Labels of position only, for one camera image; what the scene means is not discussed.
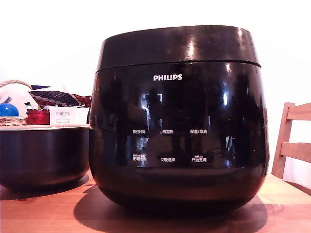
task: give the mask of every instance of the rice cooker lid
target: rice cooker lid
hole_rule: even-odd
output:
[[[97,71],[176,62],[243,62],[257,65],[251,33],[232,26],[158,28],[115,35],[102,44]]]

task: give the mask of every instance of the table surface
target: table surface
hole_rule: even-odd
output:
[[[268,174],[259,193],[224,216],[193,219],[134,214],[107,199],[90,171],[58,193],[1,187],[1,233],[310,233],[311,196]]]

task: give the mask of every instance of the patterned cloth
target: patterned cloth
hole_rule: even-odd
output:
[[[30,91],[29,94],[41,108],[46,105],[58,105],[59,107],[85,105],[85,107],[91,107],[91,96],[79,96],[61,91]]]

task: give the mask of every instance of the wooden chair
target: wooden chair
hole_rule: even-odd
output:
[[[272,166],[272,175],[283,179],[286,157],[299,159],[311,163],[311,143],[289,143],[293,120],[311,121],[311,103],[295,106],[294,103],[285,103],[280,131],[276,144],[276,154]],[[311,190],[288,182],[311,195]]]

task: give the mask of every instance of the red container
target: red container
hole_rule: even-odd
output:
[[[50,124],[50,111],[49,110],[27,110],[27,125],[49,125]]]

